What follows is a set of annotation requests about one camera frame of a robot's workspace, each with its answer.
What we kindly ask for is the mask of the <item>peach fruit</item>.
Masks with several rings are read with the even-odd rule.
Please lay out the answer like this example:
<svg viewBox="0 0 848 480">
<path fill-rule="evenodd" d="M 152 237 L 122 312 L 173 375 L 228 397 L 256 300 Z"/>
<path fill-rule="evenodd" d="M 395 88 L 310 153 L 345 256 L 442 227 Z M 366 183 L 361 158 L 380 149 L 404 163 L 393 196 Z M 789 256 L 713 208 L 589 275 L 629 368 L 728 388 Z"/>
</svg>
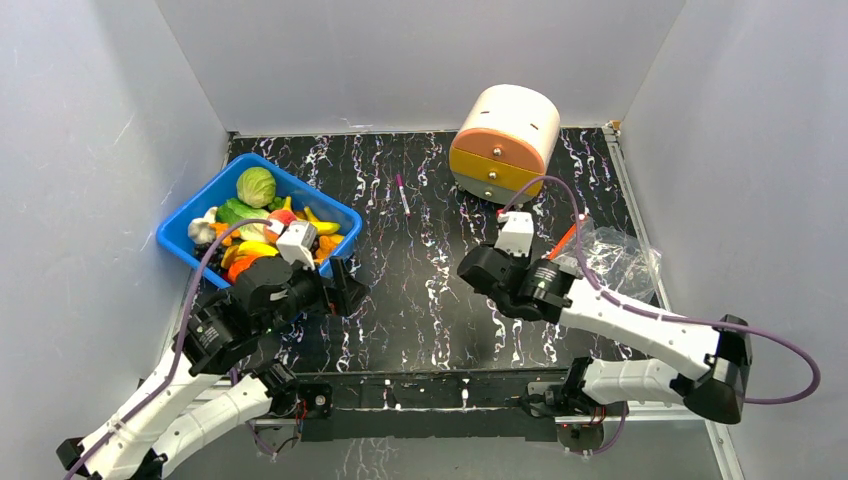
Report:
<svg viewBox="0 0 848 480">
<path fill-rule="evenodd" d="M 291 210 L 278 209 L 271 212 L 267 220 L 270 224 L 264 227 L 264 235 L 269 243 L 275 244 L 285 229 L 292 222 L 298 221 L 298 217 Z"/>
</svg>

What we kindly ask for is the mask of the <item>clear zip top bag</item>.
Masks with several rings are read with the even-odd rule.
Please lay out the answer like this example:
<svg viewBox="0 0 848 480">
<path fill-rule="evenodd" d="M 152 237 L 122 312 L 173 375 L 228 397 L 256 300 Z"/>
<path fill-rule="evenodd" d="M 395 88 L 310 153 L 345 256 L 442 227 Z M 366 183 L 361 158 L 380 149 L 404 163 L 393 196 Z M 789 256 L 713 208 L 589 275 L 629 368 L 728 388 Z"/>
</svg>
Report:
<svg viewBox="0 0 848 480">
<path fill-rule="evenodd" d="M 654 280 L 659 278 L 661 252 L 615 228 L 595 226 L 586 214 L 580 214 L 578 220 L 582 252 L 599 282 L 622 295 L 655 303 Z"/>
</svg>

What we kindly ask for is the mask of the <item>yellow banana bunch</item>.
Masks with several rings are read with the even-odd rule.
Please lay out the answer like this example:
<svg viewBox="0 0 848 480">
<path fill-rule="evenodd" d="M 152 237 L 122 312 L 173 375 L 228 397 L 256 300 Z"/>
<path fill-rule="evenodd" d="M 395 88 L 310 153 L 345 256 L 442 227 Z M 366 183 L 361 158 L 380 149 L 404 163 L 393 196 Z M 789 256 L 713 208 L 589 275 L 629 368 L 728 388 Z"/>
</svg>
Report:
<svg viewBox="0 0 848 480">
<path fill-rule="evenodd" d="M 222 268 L 228 269 L 242 257 L 275 256 L 278 253 L 278 249 L 269 244 L 259 241 L 244 241 L 229 246 L 224 252 L 220 265 Z"/>
</svg>

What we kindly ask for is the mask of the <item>orange tangerine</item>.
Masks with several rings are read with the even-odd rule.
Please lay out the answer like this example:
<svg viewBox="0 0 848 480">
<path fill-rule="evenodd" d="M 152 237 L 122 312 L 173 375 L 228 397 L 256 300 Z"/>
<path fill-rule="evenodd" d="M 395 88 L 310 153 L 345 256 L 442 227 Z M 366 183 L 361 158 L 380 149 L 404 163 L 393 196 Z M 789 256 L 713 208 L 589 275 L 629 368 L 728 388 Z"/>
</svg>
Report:
<svg viewBox="0 0 848 480">
<path fill-rule="evenodd" d="M 252 266 L 252 264 L 258 259 L 258 256 L 241 256 L 236 258 L 233 263 L 230 265 L 226 278 L 231 283 L 234 284 L 238 278 L 238 276 L 246 271 L 248 268 Z"/>
</svg>

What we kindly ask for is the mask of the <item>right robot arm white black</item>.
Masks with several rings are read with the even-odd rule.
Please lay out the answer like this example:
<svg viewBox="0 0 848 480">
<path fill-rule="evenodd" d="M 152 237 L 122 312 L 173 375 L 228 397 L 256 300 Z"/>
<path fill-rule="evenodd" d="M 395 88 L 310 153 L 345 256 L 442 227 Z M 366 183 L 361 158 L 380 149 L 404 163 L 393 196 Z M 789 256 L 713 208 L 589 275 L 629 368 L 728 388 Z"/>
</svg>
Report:
<svg viewBox="0 0 848 480">
<path fill-rule="evenodd" d="M 730 315 L 715 325 L 677 321 L 669 311 L 603 288 L 569 256 L 530 260 L 482 244 L 461 260 L 457 274 L 508 318 L 576 328 L 647 356 L 578 358 L 562 385 L 529 394 L 529 407 L 587 414 L 619 402 L 661 402 L 717 423 L 740 422 L 751 366 L 745 321 Z"/>
</svg>

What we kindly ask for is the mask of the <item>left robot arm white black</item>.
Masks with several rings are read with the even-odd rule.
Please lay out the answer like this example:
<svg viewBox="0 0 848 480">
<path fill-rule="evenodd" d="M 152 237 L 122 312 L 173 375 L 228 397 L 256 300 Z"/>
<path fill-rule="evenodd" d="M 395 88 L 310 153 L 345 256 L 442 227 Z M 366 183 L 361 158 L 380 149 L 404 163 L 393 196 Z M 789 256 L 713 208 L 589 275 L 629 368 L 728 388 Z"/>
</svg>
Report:
<svg viewBox="0 0 848 480">
<path fill-rule="evenodd" d="M 303 314 L 349 316 L 369 294 L 343 258 L 331 277 L 279 256 L 255 260 L 228 288 L 187 311 L 171 350 L 132 396 L 97 430 L 57 449 L 66 476 L 162 479 L 228 430 L 299 402 L 298 381 L 277 360 L 242 373 L 229 390 L 191 413 L 201 393 L 257 350 L 260 340 Z"/>
</svg>

